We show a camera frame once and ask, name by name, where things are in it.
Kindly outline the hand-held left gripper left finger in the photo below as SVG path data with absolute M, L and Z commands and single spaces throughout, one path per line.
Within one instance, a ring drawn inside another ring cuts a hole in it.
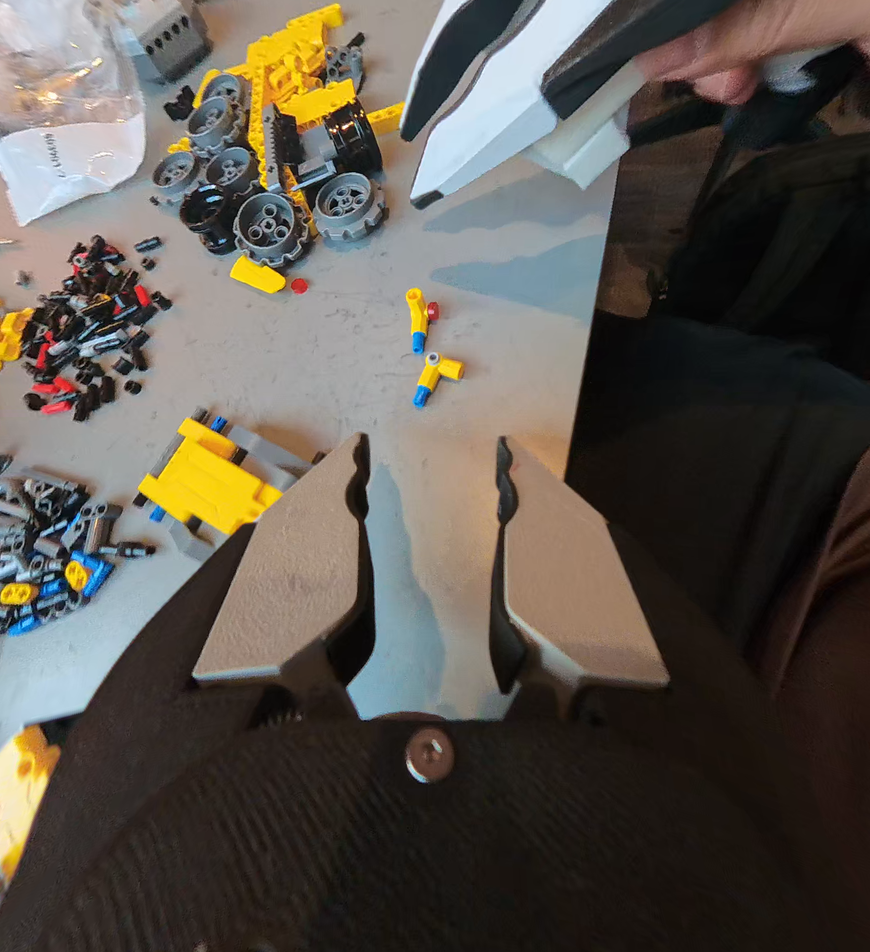
M 370 446 L 355 433 L 252 525 L 192 675 L 347 688 L 374 649 Z

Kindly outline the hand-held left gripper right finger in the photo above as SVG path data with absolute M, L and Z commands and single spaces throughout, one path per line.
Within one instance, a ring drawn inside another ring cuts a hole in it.
M 659 692 L 670 674 L 607 519 L 522 443 L 497 444 L 490 660 L 500 693 Z

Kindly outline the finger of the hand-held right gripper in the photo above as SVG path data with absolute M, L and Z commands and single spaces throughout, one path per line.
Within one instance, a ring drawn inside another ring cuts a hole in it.
M 419 136 L 477 55 L 484 53 L 478 70 L 437 117 L 426 141 L 543 141 L 546 29 L 542 2 L 444 2 L 413 72 L 401 139 L 412 142 Z
M 428 208 L 523 155 L 585 189 L 630 148 L 632 67 L 561 118 L 542 93 L 547 69 L 606 1 L 442 2 L 410 81 L 410 139 L 429 127 L 411 189 Z

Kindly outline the yellow connector with blue pin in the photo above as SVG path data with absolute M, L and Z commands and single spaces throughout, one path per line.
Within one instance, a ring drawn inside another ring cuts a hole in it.
M 427 318 L 426 308 L 429 302 L 426 301 L 419 288 L 409 289 L 405 293 L 405 302 L 410 316 L 412 351 L 417 355 L 422 355 L 427 348 L 430 325 L 434 323 Z

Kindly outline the yellow angle connector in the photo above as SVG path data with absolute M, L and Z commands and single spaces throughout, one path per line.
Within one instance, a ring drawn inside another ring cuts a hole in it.
M 432 392 L 434 392 L 442 379 L 457 382 L 464 377 L 464 373 L 465 363 L 463 361 L 446 358 L 441 354 L 441 363 L 438 366 L 431 367 L 426 365 L 425 356 L 424 366 L 421 375 L 419 375 L 417 385 L 423 384 L 431 387 Z

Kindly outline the pile of black red pins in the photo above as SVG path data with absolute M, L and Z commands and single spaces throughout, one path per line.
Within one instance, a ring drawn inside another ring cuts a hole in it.
M 143 278 L 156 267 L 153 252 L 162 241 L 133 246 L 135 259 L 101 234 L 72 246 L 60 283 L 37 296 L 34 305 L 6 308 L 36 311 L 19 367 L 27 388 L 22 403 L 44 418 L 87 422 L 113 404 L 120 391 L 138 394 L 150 366 L 148 324 L 173 301 L 151 290 Z

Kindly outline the person's right hand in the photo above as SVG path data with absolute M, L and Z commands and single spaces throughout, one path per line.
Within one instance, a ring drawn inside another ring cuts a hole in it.
M 870 66 L 870 1 L 743 1 L 639 55 L 648 81 L 691 84 L 708 100 L 748 101 L 760 66 L 783 54 L 853 45 Z

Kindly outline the yellow and grey hood assembly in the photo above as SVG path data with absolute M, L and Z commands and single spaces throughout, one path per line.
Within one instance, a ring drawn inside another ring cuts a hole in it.
M 204 563 L 218 545 L 203 528 L 227 538 L 255 522 L 325 456 L 319 451 L 307 461 L 196 408 L 139 483 L 133 506 L 147 509 L 154 523 L 170 519 L 179 553 Z

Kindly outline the person's black trouser legs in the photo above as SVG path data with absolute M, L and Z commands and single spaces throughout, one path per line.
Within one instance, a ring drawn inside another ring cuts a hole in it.
M 565 482 L 741 651 L 869 448 L 870 383 L 812 349 L 595 312 Z

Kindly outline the cluster of grey sprocket wheels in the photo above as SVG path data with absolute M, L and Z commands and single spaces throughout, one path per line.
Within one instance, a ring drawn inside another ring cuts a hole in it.
M 381 175 L 341 173 L 297 196 L 251 182 L 246 151 L 227 149 L 210 166 L 210 179 L 186 152 L 167 155 L 151 177 L 154 206 L 176 208 L 195 187 L 214 184 L 238 203 L 233 253 L 282 271 L 303 257 L 316 237 L 331 244 L 357 243 L 380 228 L 388 207 Z

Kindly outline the pile of blue black pieces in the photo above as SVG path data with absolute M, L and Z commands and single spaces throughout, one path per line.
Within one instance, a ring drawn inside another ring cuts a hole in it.
M 21 637 L 87 607 L 119 563 L 152 557 L 119 539 L 121 505 L 84 482 L 0 453 L 0 639 Z

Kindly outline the black wheel rim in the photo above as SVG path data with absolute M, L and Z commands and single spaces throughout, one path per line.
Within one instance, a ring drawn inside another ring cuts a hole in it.
M 237 201 L 214 184 L 195 187 L 180 203 L 179 220 L 214 256 L 236 251 Z

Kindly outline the person's brown shirt torso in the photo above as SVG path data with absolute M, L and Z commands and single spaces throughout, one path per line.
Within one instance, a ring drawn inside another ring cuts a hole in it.
M 870 950 L 870 447 L 766 633 L 755 666 L 809 779 L 859 948 Z

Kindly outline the white labelled plastic bag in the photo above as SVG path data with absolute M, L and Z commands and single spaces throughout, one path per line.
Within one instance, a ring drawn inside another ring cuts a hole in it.
M 21 227 L 130 179 L 145 152 L 145 115 L 27 128 L 0 140 L 0 175 Z

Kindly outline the clear plastic bag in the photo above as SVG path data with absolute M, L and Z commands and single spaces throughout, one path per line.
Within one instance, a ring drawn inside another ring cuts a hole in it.
M 144 112 L 123 2 L 0 1 L 0 140 Z

